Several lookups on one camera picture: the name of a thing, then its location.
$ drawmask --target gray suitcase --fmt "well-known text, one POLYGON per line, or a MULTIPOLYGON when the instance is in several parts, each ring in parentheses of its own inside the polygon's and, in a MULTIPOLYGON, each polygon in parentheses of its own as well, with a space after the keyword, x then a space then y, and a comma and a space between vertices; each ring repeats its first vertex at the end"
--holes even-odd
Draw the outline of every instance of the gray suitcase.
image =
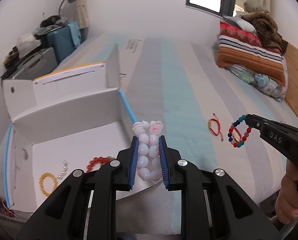
POLYGON ((22 62, 9 79, 34 80, 50 74, 57 66, 53 48, 41 49, 22 62))

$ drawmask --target blue towel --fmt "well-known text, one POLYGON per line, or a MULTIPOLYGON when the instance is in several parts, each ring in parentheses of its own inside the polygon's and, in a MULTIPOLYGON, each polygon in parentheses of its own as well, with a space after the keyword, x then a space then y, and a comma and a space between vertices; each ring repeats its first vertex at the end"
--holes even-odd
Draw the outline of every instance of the blue towel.
POLYGON ((74 44, 74 47, 77 48, 81 45, 81 32, 79 29, 79 25, 77 22, 71 22, 67 24, 70 28, 72 41, 74 44))

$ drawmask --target striped bed sheet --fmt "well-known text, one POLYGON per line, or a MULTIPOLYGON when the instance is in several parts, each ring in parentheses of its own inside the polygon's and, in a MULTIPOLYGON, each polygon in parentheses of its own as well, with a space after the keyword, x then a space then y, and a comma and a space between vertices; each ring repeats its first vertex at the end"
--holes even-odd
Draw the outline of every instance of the striped bed sheet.
MULTIPOLYGON (((103 61, 116 43, 121 73, 126 74, 121 89, 139 121, 162 121, 169 147, 200 169, 224 169, 256 203, 280 188, 283 155, 256 130, 239 149, 226 136, 231 123, 247 113, 298 127, 298 118, 285 102, 278 103, 217 67, 211 48, 185 41, 105 33, 87 40, 58 69, 103 61), (220 120, 223 142, 208 130, 213 113, 220 120)), ((117 202, 117 230, 178 234, 180 207, 180 192, 155 186, 117 202)))

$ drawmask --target white cardboard box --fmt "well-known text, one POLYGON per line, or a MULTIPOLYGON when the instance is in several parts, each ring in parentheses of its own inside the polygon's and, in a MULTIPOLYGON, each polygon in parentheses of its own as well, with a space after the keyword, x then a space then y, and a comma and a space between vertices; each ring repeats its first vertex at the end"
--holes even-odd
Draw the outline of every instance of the white cardboard box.
MULTIPOLYGON (((68 162, 68 174, 86 170, 94 157, 116 157, 130 147, 136 121, 120 91, 117 45, 106 62, 52 73, 35 81, 4 80, 5 103, 11 118, 4 148, 5 199, 8 207, 34 212, 46 199, 39 178, 57 177, 68 162)), ((136 178, 131 192, 155 183, 136 178)), ((50 178, 44 181, 52 191, 50 178)))

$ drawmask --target multicolored bead bracelet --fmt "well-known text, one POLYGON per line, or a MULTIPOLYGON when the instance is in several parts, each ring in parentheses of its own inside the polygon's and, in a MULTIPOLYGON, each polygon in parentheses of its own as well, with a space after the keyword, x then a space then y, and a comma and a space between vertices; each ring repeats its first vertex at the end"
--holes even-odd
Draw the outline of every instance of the multicolored bead bracelet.
POLYGON ((245 141, 247 140, 247 138, 249 137, 249 134, 251 132, 251 126, 249 126, 244 134, 244 136, 241 138, 241 140, 237 143, 236 140, 233 139, 232 137, 232 133, 234 130, 236 130, 235 128, 240 125, 240 123, 242 123, 245 120, 246 116, 243 115, 241 117, 238 118, 238 120, 236 122, 234 122, 232 124, 232 126, 229 128, 229 133, 228 133, 228 141, 236 148, 240 148, 242 145, 245 144, 245 141))

